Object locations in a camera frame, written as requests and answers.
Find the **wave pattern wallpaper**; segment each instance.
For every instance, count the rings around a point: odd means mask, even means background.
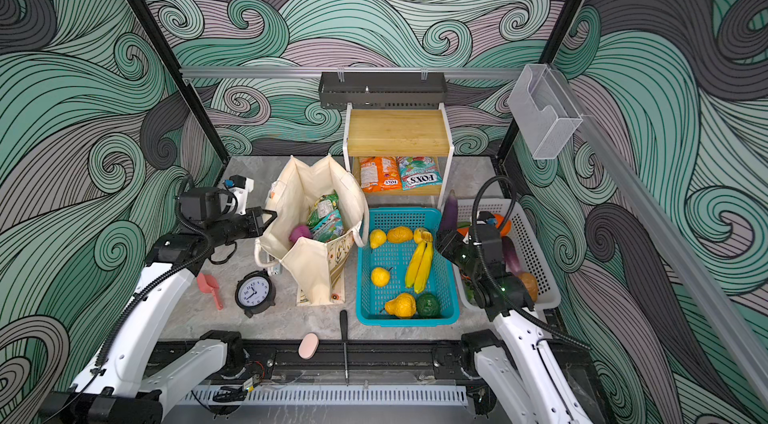
[[[768,344],[768,0],[585,0],[555,62]],[[522,205],[620,422],[768,422],[589,143],[514,144]]]
[[[536,62],[564,0],[146,0],[183,66],[471,66]],[[344,116],[318,80],[202,79],[234,155],[341,153]],[[456,80],[456,152],[493,154],[513,83]]]
[[[221,165],[125,0],[0,0],[0,420],[69,387]]]

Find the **green fruit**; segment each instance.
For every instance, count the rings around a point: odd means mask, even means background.
[[[416,300],[416,312],[421,317],[431,318],[440,316],[440,301],[430,293],[424,293]]]

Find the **snack bag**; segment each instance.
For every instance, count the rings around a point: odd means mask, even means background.
[[[334,210],[312,228],[312,238],[320,242],[328,242],[344,234],[344,224],[341,221],[341,212]]]
[[[310,210],[310,216],[306,219],[306,226],[312,229],[318,222],[333,212],[339,206],[339,194],[332,193],[322,196]]]
[[[365,192],[402,188],[395,157],[363,157],[360,159],[360,187]]]
[[[398,157],[397,163],[403,190],[442,184],[437,163],[431,157]]]

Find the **clock face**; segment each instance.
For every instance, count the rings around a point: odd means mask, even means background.
[[[237,300],[245,307],[255,307],[264,302],[269,292],[270,283],[264,277],[258,275],[251,277],[240,286]]]

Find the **eggplant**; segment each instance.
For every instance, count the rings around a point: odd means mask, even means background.
[[[446,205],[442,207],[442,218],[438,232],[447,230],[454,233],[456,232],[456,224],[458,224],[458,199],[456,199],[456,193],[451,189],[446,198]]]
[[[523,267],[520,264],[517,251],[514,250],[514,243],[509,237],[502,237],[502,252],[507,271],[514,275],[520,275],[523,272]]]

